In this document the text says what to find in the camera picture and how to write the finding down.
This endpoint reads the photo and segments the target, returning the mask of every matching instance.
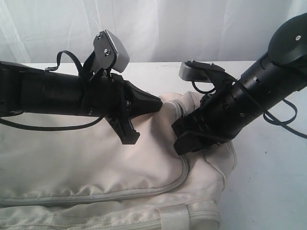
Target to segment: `white backdrop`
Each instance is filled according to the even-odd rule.
[[[256,60],[304,12],[306,0],[0,0],[0,60],[55,62],[68,49],[84,61],[103,29],[131,62]]]

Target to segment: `white table surface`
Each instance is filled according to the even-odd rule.
[[[239,77],[253,62],[215,62]],[[28,64],[44,69],[54,64]],[[178,76],[180,63],[130,63],[124,79],[155,95],[193,91]],[[74,64],[61,64],[60,72],[77,74]],[[199,85],[209,89],[210,84]],[[307,133],[307,89],[288,97],[298,108],[291,124]],[[293,110],[282,103],[272,112],[288,119]],[[237,167],[222,193],[219,210],[222,230],[307,229],[307,140],[281,127],[256,119],[233,140]]]

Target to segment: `white fabric bag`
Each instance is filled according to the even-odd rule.
[[[218,229],[216,204],[236,165],[231,143],[177,156],[171,125],[199,106],[197,93],[161,97],[133,119],[136,145],[106,121],[62,132],[0,126],[0,228],[32,230]],[[24,114],[11,120],[62,126],[90,118]]]

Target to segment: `white curtain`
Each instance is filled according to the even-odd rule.
[[[0,0],[0,60],[55,62],[67,49],[85,61],[104,29],[131,62],[256,60],[305,12],[306,0]]]

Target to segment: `bag strap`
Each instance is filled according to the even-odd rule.
[[[190,217],[186,205],[160,207],[161,230],[189,230]]]

